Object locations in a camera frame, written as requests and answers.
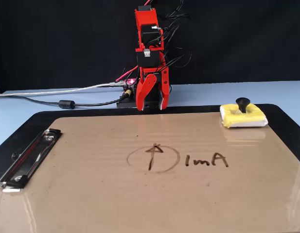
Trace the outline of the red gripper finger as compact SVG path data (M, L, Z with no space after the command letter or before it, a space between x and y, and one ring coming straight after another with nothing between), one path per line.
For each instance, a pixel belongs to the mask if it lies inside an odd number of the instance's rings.
M142 77L137 85L136 92L136 107L139 111L144 109L145 97L152 90L157 81L157 77L154 74L148 74L146 77Z
M161 99L159 103L160 110L166 109L168 105L168 98L169 98L169 84L168 83L161 83L159 86L161 92Z

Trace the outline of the red gripper body with servo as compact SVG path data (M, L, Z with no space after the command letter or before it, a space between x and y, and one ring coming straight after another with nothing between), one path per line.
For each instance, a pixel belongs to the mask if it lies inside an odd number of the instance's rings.
M162 83L162 84L169 84L168 68L164 69L163 71L160 71L156 67L152 67L152 68L141 67L140 74L141 74L141 82L142 83L148 83L148 82L150 82L150 80L153 80L151 78L151 75L153 74L156 76L157 82Z

